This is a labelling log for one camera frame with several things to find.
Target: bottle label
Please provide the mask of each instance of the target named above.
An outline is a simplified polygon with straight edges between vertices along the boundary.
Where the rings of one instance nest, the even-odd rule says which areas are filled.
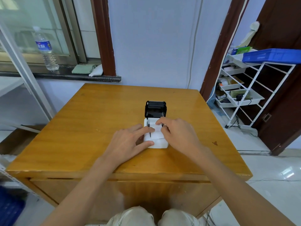
[[[51,44],[50,44],[49,41],[43,41],[43,42],[36,41],[36,44],[37,44],[38,49],[40,51],[50,51],[50,50],[52,50],[52,47],[51,47]]]

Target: person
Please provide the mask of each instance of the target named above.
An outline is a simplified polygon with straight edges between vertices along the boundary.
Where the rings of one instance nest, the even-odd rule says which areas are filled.
[[[295,225],[221,163],[209,148],[203,146],[191,124],[182,119],[172,120],[166,117],[161,117],[156,124],[164,124],[161,131],[167,142],[204,171],[240,225]],[[120,164],[154,144],[152,141],[145,141],[136,145],[140,137],[153,131],[151,127],[138,124],[115,132],[104,154],[95,161],[87,175],[47,217],[42,226],[85,225],[101,185]],[[107,225],[155,224],[152,215],[145,209],[133,207],[112,217]],[[158,225],[190,226],[199,225],[199,221],[188,213],[171,209],[165,211]]]

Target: blue plastic basket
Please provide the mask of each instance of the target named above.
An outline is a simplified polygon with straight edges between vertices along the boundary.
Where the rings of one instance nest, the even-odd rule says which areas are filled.
[[[13,226],[25,207],[25,201],[13,197],[0,186],[0,226]]]
[[[271,48],[243,54],[244,63],[288,63],[301,64],[301,50]]]

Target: plastic water bottle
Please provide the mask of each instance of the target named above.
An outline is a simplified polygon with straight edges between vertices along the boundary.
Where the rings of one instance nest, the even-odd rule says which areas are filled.
[[[59,66],[54,54],[52,53],[52,47],[49,42],[49,39],[43,32],[41,32],[40,27],[34,26],[33,29],[36,31],[35,41],[38,46],[38,49],[40,50],[43,56],[46,68],[48,70],[58,70]]]

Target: gray cable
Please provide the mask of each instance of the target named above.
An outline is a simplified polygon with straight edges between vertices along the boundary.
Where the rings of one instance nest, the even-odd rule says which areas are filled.
[[[199,21],[200,21],[202,6],[203,6],[203,0],[201,0],[200,10],[199,10],[199,15],[198,15],[198,20],[197,20],[197,25],[196,25],[195,31],[194,31],[193,48],[192,48],[191,61],[190,61],[190,71],[189,71],[189,82],[188,82],[187,89],[189,89],[190,80],[191,80],[191,69],[192,69],[192,61],[193,61],[193,56],[194,56],[195,40],[196,40],[196,37],[197,37],[197,31],[198,31],[198,27],[199,27]]]

